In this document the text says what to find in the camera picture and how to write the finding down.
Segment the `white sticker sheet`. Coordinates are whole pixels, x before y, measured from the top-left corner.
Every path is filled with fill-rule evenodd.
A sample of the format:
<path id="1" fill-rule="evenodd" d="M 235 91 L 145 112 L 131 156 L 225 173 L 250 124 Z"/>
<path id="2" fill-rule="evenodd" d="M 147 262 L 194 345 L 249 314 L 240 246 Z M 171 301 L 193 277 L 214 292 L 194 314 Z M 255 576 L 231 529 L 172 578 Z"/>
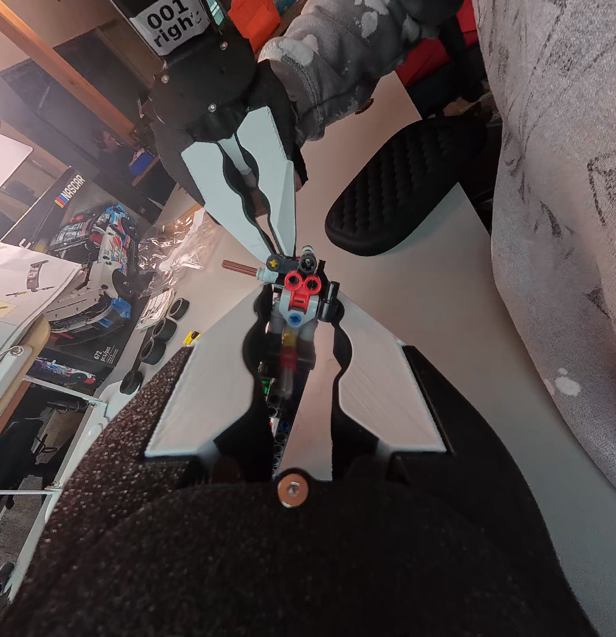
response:
<path id="1" fill-rule="evenodd" d="M 173 299 L 173 289 L 165 289 L 151 296 L 141 312 L 134 329 L 144 331 L 153 328 L 166 316 Z"/>

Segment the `black chair seat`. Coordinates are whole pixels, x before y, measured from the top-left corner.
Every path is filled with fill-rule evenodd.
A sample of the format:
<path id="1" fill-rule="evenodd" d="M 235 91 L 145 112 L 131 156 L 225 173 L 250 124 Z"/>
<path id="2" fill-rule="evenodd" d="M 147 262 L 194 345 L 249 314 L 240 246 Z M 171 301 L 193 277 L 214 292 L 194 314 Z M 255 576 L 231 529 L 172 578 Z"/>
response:
<path id="1" fill-rule="evenodd" d="M 333 245 L 370 257 L 402 243 L 459 184 L 478 204 L 493 196 L 492 128 L 473 116 L 427 118 L 388 139 L 325 219 Z"/>

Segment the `white metal frame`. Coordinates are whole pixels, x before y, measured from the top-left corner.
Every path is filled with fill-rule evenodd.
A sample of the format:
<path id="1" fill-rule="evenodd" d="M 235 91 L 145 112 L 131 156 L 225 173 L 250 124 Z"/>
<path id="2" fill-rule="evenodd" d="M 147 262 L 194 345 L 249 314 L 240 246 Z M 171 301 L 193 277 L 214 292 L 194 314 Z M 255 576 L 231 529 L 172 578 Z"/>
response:
<path id="1" fill-rule="evenodd" d="M 118 400 L 120 383 L 94 397 L 26 380 L 45 396 L 33 417 L 10 416 L 0 434 L 0 606 L 16 596 L 66 482 L 130 399 Z"/>

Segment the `person's right forearm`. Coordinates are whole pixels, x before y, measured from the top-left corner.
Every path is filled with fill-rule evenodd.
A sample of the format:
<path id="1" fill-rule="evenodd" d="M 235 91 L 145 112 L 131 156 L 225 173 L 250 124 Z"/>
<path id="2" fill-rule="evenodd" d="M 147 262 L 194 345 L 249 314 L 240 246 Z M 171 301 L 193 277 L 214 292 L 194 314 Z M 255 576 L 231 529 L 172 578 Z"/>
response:
<path id="1" fill-rule="evenodd" d="M 431 26 L 429 1 L 307 1 L 286 32 L 264 44 L 296 114 L 299 147 L 356 112 Z"/>

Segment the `white instruction booklet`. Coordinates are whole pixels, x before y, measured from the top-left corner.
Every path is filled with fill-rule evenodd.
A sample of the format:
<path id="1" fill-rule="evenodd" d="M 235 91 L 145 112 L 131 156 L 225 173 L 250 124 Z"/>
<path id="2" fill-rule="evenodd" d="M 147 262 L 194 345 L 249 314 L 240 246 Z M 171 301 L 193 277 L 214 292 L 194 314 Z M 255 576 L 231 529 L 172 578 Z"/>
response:
<path id="1" fill-rule="evenodd" d="M 0 353 L 18 343 L 80 271 L 74 262 L 0 243 Z"/>

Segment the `wooden shelf beam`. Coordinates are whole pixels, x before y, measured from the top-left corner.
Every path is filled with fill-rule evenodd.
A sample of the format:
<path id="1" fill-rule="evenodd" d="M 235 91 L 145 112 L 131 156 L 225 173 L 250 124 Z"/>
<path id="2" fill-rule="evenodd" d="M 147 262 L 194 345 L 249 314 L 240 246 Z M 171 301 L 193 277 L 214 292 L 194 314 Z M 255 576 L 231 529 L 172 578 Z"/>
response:
<path id="1" fill-rule="evenodd" d="M 136 126 L 3 1 L 0 1 L 0 33 L 89 108 L 121 139 L 131 147 L 139 147 Z"/>

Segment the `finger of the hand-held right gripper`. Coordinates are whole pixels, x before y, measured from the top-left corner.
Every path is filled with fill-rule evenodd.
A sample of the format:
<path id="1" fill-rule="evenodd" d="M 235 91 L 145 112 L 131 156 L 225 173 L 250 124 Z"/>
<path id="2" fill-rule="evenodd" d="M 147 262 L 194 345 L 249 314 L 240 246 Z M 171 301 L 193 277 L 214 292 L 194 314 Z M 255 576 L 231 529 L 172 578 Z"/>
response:
<path id="1" fill-rule="evenodd" d="M 256 223 L 249 190 L 223 149 L 196 141 L 181 156 L 209 215 L 256 259 L 268 259 L 274 253 L 272 241 Z"/>
<path id="2" fill-rule="evenodd" d="M 256 165 L 257 187 L 268 204 L 268 223 L 283 255 L 295 255 L 295 166 L 288 158 L 269 107 L 251 110 L 236 139 Z"/>

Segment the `orange box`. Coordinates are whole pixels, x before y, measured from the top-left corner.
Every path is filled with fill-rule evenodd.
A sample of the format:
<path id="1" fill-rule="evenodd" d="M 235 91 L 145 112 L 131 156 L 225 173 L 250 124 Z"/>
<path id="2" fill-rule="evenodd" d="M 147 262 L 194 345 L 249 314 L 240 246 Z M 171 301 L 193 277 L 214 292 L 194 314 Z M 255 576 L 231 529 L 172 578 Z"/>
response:
<path id="1" fill-rule="evenodd" d="M 232 1 L 228 15 L 255 52 L 280 25 L 280 15 L 273 1 Z"/>

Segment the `white desk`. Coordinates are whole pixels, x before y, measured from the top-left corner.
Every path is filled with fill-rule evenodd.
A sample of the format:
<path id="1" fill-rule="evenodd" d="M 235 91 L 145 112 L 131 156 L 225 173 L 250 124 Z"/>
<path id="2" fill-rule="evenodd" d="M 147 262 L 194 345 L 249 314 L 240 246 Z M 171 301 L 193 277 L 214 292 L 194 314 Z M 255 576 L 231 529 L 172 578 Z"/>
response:
<path id="1" fill-rule="evenodd" d="M 485 416 L 518 462 L 536 498 L 551 507 L 616 496 L 563 421 L 558 407 L 590 398 L 580 343 L 550 330 L 549 362 L 537 371 L 495 285 L 489 235 L 456 185 L 412 235 L 387 254 L 356 257 L 326 237 L 325 217 L 383 142 L 420 119 L 395 73 L 374 104 L 330 126 L 303 153 L 309 181 L 297 195 L 298 246 L 312 245 L 342 291 L 421 353 Z"/>

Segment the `black toy car box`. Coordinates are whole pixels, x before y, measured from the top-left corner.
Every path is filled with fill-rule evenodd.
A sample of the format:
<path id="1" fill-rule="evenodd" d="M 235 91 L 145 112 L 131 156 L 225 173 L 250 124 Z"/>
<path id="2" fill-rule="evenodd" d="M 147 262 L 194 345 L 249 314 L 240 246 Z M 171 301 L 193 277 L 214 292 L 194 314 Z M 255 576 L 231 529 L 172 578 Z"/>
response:
<path id="1" fill-rule="evenodd" d="M 85 394 L 110 376 L 146 303 L 137 282 L 142 233 L 133 210 L 73 168 L 41 195 L 5 184 L 0 243 L 81 266 L 42 314 L 50 335 L 28 376 Z"/>

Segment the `brown toy axle piece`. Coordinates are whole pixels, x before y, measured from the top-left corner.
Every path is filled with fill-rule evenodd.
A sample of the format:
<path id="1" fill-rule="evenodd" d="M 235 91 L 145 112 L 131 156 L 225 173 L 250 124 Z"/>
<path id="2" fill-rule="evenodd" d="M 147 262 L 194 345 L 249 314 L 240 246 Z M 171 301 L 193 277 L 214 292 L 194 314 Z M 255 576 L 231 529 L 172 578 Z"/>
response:
<path id="1" fill-rule="evenodd" d="M 272 254 L 262 267 L 248 266 L 239 262 L 224 259 L 221 263 L 224 269 L 251 276 L 260 282 L 276 284 L 280 276 L 285 277 L 294 268 L 294 261 L 280 254 Z"/>

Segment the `wooden board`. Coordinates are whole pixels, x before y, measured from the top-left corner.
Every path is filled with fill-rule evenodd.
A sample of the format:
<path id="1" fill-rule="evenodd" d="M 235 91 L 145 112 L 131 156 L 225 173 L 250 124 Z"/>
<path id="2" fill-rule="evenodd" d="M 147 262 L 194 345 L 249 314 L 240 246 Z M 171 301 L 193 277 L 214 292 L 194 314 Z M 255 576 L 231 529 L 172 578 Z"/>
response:
<path id="1" fill-rule="evenodd" d="M 49 335 L 49 322 L 41 315 L 18 343 L 0 352 L 0 435 L 32 384 L 28 372 Z"/>

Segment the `toy brick car chassis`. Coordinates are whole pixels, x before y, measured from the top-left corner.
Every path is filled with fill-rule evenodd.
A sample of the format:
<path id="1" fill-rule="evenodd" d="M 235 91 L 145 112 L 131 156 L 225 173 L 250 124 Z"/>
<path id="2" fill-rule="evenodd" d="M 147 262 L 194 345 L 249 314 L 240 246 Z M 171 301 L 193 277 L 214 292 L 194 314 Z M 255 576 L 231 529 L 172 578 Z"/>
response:
<path id="1" fill-rule="evenodd" d="M 272 479 L 290 468 L 291 461 L 321 433 L 332 390 L 328 359 L 320 352 L 325 337 L 319 327 L 331 323 L 337 312 L 339 283 L 325 275 L 325 262 L 311 246 L 299 256 L 269 256 L 256 278 L 270 285 L 272 308 L 265 328 L 265 353 L 259 363 L 269 424 L 272 430 Z"/>

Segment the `white flat panel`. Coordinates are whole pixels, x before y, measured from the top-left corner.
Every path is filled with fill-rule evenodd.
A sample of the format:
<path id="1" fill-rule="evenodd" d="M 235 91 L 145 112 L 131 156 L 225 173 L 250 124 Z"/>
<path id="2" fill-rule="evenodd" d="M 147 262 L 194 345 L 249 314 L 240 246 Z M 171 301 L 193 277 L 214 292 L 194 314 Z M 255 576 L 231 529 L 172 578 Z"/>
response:
<path id="1" fill-rule="evenodd" d="M 33 147 L 0 134 L 0 190 L 32 152 Z"/>

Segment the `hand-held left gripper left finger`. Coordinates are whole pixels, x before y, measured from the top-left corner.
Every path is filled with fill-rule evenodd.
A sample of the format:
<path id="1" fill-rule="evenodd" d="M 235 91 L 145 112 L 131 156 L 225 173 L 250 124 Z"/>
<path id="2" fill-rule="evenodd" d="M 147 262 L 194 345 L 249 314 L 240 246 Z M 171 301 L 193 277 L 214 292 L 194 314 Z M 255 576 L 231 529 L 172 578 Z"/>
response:
<path id="1" fill-rule="evenodd" d="M 208 474 L 232 458 L 245 480 L 271 480 L 274 437 L 258 372 L 272 287 L 259 286 L 198 337 L 144 451 L 196 459 Z"/>

